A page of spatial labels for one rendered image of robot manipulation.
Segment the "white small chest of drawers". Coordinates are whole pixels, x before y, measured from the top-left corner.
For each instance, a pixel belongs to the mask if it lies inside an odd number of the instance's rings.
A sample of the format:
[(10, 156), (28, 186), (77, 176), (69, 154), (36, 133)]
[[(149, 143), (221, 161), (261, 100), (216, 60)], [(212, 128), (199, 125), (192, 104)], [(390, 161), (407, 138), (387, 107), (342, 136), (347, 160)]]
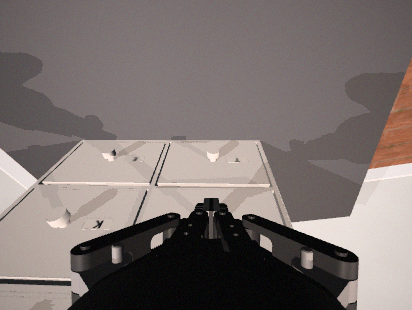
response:
[[(45, 185), (47, 177), (67, 159), (83, 142), (165, 142), (165, 148), (161, 155), (157, 169), (150, 186), (122, 186), (122, 185)], [(171, 142), (256, 142), (261, 160), (263, 162), (270, 186), (269, 187), (210, 187), (210, 186), (158, 186), (157, 182), (161, 174)], [(85, 189), (147, 189), (147, 195), (140, 210), (135, 224), (141, 222), (145, 208), (153, 188), (271, 188), (283, 225), (293, 228), (269, 163), (265, 156), (260, 140), (81, 140), (62, 159), (60, 159), (50, 170), (48, 170), (39, 180), (37, 180), (27, 191), (25, 191), (16, 201), (14, 201), (4, 212), (0, 214), (0, 221), (9, 214), (25, 197), (35, 188), (85, 188)], [(22, 293), (22, 294), (50, 294), (50, 295), (71, 295), (71, 286), (54, 285), (24, 285), (24, 284), (0, 284), (0, 293)]]

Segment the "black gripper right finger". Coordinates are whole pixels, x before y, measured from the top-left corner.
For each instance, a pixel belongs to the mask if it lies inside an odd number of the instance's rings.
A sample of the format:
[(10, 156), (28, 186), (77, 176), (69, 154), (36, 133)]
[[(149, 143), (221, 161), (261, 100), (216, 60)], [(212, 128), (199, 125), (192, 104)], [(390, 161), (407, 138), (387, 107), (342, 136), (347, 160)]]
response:
[[(272, 252), (260, 246), (260, 234)], [(211, 239), (225, 252), (265, 260), (262, 250), (325, 286), (347, 310), (357, 310), (359, 258), (353, 252), (254, 214), (234, 219), (225, 203), (211, 198)]]

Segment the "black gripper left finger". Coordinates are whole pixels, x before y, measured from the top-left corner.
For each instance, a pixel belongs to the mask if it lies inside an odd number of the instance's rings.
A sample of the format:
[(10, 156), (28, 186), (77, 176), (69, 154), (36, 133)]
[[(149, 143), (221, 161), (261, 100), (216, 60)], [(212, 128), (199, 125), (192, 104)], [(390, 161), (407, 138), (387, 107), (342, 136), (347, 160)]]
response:
[[(163, 243), (151, 249), (152, 238), (163, 232)], [(71, 296), (74, 304), (95, 283), (140, 257), (197, 251), (201, 238), (211, 239), (211, 198), (198, 203), (188, 218), (167, 213), (73, 247)]]

